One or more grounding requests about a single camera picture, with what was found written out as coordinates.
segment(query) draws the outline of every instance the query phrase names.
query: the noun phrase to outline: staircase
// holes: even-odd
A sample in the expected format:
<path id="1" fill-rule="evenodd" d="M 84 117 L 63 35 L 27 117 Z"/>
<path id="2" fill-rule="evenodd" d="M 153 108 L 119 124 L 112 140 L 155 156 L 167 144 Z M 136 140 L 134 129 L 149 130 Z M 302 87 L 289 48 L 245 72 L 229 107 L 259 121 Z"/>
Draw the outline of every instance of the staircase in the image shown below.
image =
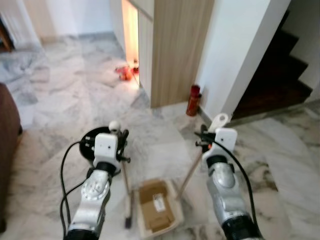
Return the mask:
<path id="1" fill-rule="evenodd" d="M 232 119 L 303 103 L 312 89 L 299 81 L 308 64 L 290 56 L 298 37 L 281 30 L 287 11 L 275 32 Z"/>

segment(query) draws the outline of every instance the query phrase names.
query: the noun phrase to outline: cardboard box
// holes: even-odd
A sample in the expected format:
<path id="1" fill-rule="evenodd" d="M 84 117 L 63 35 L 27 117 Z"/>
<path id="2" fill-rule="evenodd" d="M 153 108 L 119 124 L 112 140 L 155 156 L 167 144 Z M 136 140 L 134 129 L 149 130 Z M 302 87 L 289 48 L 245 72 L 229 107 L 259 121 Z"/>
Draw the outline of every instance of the cardboard box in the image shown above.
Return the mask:
<path id="1" fill-rule="evenodd" d="M 167 184 L 163 180 L 145 181 L 139 189 L 145 228 L 153 233 L 170 227 L 175 220 L 167 197 Z"/>

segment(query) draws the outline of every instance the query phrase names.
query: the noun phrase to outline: open cardboard box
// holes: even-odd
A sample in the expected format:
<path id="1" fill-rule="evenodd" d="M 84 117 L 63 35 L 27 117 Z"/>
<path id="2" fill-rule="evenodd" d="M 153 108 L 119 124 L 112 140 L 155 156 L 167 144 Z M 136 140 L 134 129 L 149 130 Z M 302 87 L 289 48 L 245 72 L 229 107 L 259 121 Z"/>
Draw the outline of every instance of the open cardboard box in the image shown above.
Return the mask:
<path id="1" fill-rule="evenodd" d="M 141 237 L 164 234 L 184 221 L 180 201 L 170 180 L 145 181 L 136 192 L 137 218 Z"/>

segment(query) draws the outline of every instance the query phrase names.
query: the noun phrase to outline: brown sofa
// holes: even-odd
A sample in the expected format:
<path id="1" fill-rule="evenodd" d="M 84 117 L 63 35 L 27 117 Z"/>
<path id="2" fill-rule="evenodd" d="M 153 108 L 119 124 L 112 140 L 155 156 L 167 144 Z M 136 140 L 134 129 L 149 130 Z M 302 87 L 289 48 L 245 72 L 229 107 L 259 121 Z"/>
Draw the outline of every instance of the brown sofa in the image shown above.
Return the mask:
<path id="1" fill-rule="evenodd" d="M 6 230 L 4 210 L 13 155 L 21 133 L 17 106 L 6 85 L 0 83 L 0 233 Z"/>

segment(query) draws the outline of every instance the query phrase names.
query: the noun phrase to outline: dustpan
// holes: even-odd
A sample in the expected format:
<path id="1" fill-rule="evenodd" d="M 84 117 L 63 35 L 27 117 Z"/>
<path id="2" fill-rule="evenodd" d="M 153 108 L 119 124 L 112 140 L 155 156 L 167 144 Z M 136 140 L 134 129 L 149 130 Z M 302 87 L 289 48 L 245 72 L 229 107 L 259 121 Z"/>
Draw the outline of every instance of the dustpan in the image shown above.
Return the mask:
<path id="1" fill-rule="evenodd" d="M 156 185 L 157 183 L 158 185 L 159 183 L 162 183 L 162 186 L 166 188 L 166 193 L 164 194 L 161 189 L 153 189 L 153 192 L 150 193 L 152 195 L 152 199 L 150 199 L 150 201 L 144 200 L 145 203 L 141 204 L 141 200 L 145 196 L 141 196 L 140 190 L 143 186 L 150 183 Z M 141 238 L 149 239 L 165 234 L 184 222 L 185 219 L 181 202 L 180 199 L 176 199 L 177 191 L 171 180 L 151 179 L 144 182 L 143 186 L 136 192 L 135 196 L 135 199 L 137 199 L 137 223 Z"/>

